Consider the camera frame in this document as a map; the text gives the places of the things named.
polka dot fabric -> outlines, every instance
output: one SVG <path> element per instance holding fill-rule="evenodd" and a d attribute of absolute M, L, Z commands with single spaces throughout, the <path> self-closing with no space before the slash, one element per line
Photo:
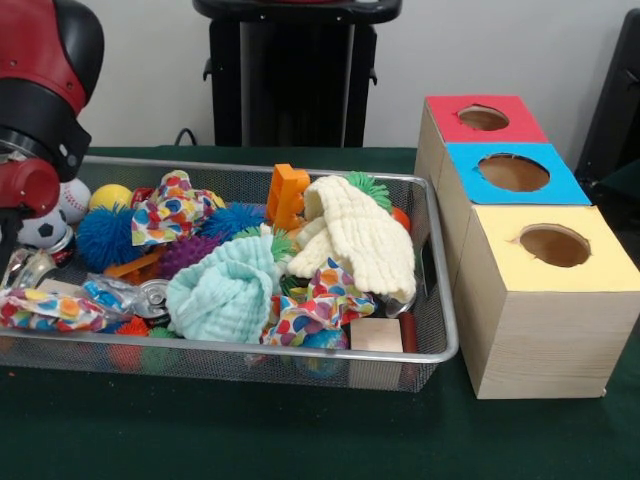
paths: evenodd
<path fill-rule="evenodd" d="M 224 202 L 208 190 L 194 190 L 189 175 L 175 170 L 141 202 L 131 222 L 133 245 L 157 245 L 188 237 Z"/>
<path fill-rule="evenodd" d="M 0 294 L 0 324 L 27 330 L 97 332 L 107 321 L 104 310 L 84 298 L 16 289 Z"/>
<path fill-rule="evenodd" d="M 371 295 L 360 292 L 353 277 L 329 259 L 311 279 L 306 301 L 273 297 L 269 324 L 261 342 L 297 347 L 307 335 L 338 330 L 356 318 L 372 315 L 375 310 Z"/>

red box top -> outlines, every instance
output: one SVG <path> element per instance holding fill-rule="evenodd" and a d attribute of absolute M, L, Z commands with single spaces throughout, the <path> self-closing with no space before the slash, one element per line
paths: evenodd
<path fill-rule="evenodd" d="M 447 143 L 549 142 L 517 96 L 429 96 L 427 103 Z"/>

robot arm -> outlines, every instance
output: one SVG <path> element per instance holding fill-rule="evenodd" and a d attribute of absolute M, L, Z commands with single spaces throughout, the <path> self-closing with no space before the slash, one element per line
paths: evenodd
<path fill-rule="evenodd" d="M 78 173 L 91 136 L 77 117 L 103 56 L 102 26 L 81 3 L 0 0 L 0 275 L 22 220 L 51 211 Z"/>

orange ball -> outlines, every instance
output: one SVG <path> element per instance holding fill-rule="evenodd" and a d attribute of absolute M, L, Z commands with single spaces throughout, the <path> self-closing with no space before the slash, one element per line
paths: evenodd
<path fill-rule="evenodd" d="M 404 213 L 398 207 L 393 207 L 391 210 L 391 216 L 396 221 L 400 222 L 407 232 L 411 233 L 411 220 L 409 220 L 409 215 Z"/>

yellow box top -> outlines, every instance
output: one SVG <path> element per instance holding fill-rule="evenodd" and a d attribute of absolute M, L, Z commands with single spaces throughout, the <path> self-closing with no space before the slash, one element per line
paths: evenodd
<path fill-rule="evenodd" d="M 640 272 L 597 207 L 474 210 L 509 291 L 640 292 Z"/>

